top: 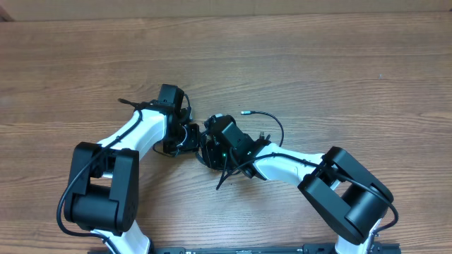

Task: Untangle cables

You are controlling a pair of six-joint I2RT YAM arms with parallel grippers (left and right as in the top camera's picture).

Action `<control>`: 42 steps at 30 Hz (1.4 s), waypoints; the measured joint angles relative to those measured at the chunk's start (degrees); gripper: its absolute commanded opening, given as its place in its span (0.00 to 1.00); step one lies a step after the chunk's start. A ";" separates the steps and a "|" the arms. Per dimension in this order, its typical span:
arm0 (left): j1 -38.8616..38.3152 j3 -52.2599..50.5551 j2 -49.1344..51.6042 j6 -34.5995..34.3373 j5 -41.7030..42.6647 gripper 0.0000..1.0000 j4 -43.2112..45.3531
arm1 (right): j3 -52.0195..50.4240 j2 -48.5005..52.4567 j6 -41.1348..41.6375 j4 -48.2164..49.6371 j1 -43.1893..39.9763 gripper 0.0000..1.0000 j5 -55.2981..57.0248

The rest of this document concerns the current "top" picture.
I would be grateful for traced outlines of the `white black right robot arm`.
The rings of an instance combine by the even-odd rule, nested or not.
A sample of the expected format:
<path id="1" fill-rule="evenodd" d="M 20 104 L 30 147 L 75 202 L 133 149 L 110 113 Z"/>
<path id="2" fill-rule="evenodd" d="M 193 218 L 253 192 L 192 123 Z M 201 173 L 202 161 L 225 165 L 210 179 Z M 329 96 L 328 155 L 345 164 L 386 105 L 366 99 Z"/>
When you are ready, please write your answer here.
<path id="1" fill-rule="evenodd" d="M 373 253 L 393 195 L 346 150 L 332 147 L 326 154 L 305 154 L 258 139 L 236 147 L 208 141 L 201 151 L 208 167 L 221 170 L 221 181 L 239 173 L 297 187 L 337 233 L 337 253 Z"/>

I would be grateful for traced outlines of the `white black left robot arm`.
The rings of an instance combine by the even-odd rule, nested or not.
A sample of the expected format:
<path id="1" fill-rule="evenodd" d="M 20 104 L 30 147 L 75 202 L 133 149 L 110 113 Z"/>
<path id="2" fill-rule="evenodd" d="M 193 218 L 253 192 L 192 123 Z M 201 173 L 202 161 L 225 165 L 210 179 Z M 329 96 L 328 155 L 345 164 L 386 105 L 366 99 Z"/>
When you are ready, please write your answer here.
<path id="1" fill-rule="evenodd" d="M 79 143 L 68 185 L 56 211 L 70 236 L 99 238 L 109 253 L 151 253 L 152 243 L 136 222 L 140 160 L 155 144 L 176 157 L 198 149 L 200 131 L 191 107 L 166 102 L 133 103 L 132 118 L 98 143 Z"/>

